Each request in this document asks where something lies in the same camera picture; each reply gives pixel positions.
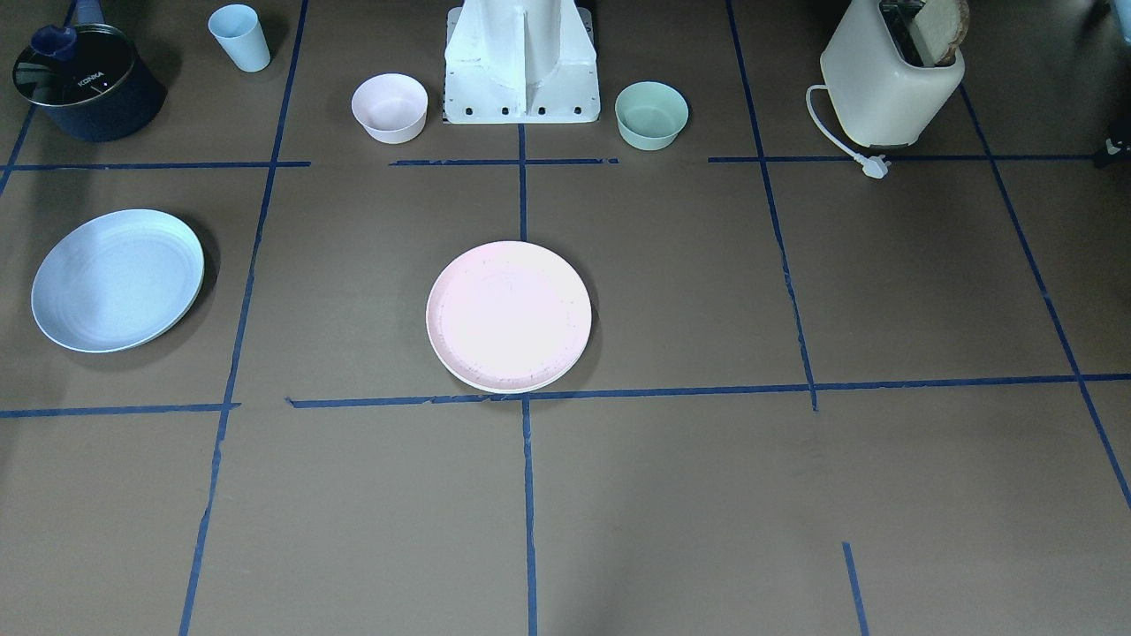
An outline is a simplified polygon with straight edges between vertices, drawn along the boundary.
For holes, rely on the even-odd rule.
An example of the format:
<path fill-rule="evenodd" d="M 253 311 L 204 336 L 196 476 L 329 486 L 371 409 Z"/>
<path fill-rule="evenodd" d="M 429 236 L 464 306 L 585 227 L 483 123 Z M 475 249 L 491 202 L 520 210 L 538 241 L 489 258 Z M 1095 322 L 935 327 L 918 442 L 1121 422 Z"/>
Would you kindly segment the pink plate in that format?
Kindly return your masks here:
<path fill-rule="evenodd" d="M 444 266 L 429 290 L 429 345 L 435 351 L 581 350 L 593 310 L 566 258 L 524 241 L 477 246 Z"/>

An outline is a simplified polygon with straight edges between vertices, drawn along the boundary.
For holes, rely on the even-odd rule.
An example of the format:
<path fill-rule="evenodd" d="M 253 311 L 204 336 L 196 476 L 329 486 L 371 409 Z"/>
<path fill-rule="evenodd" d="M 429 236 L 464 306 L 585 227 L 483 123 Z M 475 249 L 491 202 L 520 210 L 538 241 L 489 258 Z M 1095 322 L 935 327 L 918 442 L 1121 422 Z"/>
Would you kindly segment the cream plate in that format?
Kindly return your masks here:
<path fill-rule="evenodd" d="M 520 394 L 556 383 L 581 359 L 581 350 L 555 349 L 544 352 L 441 350 L 437 358 L 461 383 L 477 390 Z"/>

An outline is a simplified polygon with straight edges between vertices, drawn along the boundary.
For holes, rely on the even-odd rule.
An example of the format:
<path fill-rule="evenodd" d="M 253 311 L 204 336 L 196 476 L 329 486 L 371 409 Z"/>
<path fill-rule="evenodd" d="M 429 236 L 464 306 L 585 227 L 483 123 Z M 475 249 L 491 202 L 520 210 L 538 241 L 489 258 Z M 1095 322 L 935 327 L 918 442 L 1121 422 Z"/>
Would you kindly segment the green bowl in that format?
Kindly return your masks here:
<path fill-rule="evenodd" d="M 619 137 L 630 148 L 668 148 L 690 119 L 687 98 L 674 87 L 656 81 L 625 86 L 614 102 Z"/>

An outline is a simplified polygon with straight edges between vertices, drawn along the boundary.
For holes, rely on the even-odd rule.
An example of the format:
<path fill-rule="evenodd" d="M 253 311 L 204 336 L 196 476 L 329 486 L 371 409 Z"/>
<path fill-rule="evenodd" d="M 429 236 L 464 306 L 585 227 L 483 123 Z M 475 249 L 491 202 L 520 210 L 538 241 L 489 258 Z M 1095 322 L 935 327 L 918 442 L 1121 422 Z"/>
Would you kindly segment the pink bowl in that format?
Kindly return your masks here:
<path fill-rule="evenodd" d="M 428 88 L 400 74 L 368 78 L 351 98 L 351 112 L 368 136 L 388 145 L 415 140 L 428 124 Z"/>

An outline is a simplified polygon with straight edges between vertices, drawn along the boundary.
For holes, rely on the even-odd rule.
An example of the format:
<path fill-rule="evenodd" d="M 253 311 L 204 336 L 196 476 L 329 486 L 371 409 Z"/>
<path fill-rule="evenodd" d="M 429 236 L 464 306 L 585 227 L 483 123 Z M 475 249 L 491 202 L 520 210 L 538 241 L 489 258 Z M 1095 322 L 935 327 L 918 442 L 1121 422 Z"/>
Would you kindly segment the cream toaster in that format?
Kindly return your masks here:
<path fill-rule="evenodd" d="M 820 55 L 844 134 L 861 148 L 907 148 L 964 80 L 965 60 L 926 67 L 912 34 L 924 1 L 852 1 Z"/>

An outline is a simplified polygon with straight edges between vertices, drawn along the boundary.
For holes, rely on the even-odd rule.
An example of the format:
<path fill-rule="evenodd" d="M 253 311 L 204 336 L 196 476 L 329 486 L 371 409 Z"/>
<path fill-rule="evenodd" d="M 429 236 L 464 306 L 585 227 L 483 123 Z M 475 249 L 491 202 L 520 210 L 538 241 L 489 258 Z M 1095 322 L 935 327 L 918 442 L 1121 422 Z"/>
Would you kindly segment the light blue cup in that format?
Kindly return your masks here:
<path fill-rule="evenodd" d="M 243 72 L 259 72 L 270 62 L 259 15 L 250 5 L 223 5 L 209 16 L 209 32 Z"/>

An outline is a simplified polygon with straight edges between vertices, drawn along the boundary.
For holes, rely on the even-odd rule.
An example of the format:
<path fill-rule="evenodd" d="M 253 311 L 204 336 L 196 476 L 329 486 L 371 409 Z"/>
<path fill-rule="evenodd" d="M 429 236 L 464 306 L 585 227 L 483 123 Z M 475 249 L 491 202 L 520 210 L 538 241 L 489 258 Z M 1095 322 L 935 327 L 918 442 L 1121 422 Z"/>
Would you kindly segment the light blue plate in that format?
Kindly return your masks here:
<path fill-rule="evenodd" d="M 32 316 L 64 349 L 120 352 L 180 323 L 202 274 L 202 244 L 185 222 L 146 208 L 112 212 L 49 250 L 32 284 Z"/>

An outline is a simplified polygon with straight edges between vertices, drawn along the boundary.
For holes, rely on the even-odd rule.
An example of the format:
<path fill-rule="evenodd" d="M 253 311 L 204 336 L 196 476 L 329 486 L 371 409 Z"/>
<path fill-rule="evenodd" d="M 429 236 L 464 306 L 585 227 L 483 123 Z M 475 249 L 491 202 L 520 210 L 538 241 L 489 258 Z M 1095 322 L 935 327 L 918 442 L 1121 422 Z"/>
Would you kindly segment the toast slice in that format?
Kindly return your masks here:
<path fill-rule="evenodd" d="M 923 65 L 953 65 L 970 22 L 968 1 L 924 1 L 912 20 L 912 34 Z"/>

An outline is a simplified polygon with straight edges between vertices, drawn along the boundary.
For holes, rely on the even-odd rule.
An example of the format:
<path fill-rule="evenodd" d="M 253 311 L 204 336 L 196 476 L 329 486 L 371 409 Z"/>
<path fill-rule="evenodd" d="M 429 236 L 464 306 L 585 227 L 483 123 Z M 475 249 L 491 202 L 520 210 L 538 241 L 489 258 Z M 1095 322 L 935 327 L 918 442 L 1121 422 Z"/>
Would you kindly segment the dark blue pot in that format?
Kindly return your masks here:
<path fill-rule="evenodd" d="M 74 3 L 67 26 L 33 32 L 12 62 L 12 86 L 75 140 L 114 141 L 157 117 L 167 88 L 133 40 L 106 24 L 100 1 Z"/>

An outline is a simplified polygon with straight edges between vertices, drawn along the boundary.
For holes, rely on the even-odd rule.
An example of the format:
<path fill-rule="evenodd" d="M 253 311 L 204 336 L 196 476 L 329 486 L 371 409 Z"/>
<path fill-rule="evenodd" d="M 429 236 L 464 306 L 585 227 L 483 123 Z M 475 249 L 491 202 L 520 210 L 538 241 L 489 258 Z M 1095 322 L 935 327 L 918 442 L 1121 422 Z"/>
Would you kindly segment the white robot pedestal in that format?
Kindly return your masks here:
<path fill-rule="evenodd" d="M 602 109 L 589 1 L 465 1 L 447 12 L 450 124 L 589 124 Z"/>

